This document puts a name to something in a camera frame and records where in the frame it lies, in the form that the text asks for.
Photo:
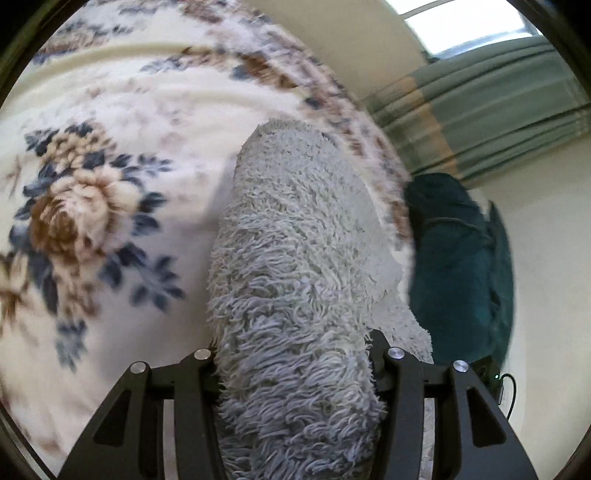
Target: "brown flower pattern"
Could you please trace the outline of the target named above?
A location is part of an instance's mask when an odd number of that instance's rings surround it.
[[[27,267],[26,255],[0,256],[0,336],[4,323],[13,325],[16,321],[17,307],[26,303],[25,295],[30,285]]]
[[[31,244],[68,264],[105,256],[121,246],[115,233],[140,197],[117,168],[78,169],[51,185],[31,209]]]
[[[81,168],[89,153],[101,153],[110,156],[116,144],[106,132],[96,125],[88,124],[86,129],[58,133],[47,146],[41,157],[42,163],[56,163],[57,171],[66,168]]]

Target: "metal bolt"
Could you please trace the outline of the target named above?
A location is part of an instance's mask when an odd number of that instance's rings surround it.
[[[208,349],[201,348],[195,352],[194,357],[197,360],[207,360],[211,355],[212,353]]]
[[[131,373],[133,374],[142,374],[146,371],[146,368],[148,368],[148,365],[146,365],[144,362],[136,362],[133,365],[131,365],[131,367],[129,367],[129,370],[131,370]]]
[[[469,365],[464,360],[456,360],[453,363],[453,368],[458,372],[467,372]]]
[[[394,346],[388,350],[388,356],[390,358],[394,358],[395,360],[400,360],[402,357],[404,357],[404,350]]]

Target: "bed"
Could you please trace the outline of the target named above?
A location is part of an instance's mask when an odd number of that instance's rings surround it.
[[[217,216],[270,117],[347,152],[406,258],[410,177],[388,140],[298,39],[238,1],[93,0],[8,96],[0,399],[54,472],[131,363],[209,345]]]

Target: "white wall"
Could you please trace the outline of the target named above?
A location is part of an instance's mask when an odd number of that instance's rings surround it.
[[[591,423],[591,136],[480,188],[514,256],[523,331],[509,356],[527,377],[518,434],[550,480]]]
[[[426,64],[385,0],[248,0],[310,47],[358,98]]]

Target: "mop head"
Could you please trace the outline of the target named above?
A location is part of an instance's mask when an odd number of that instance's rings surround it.
[[[431,361],[400,277],[363,181],[331,141],[296,121],[258,127],[238,157],[209,277],[230,478],[368,473],[385,416],[369,331]]]

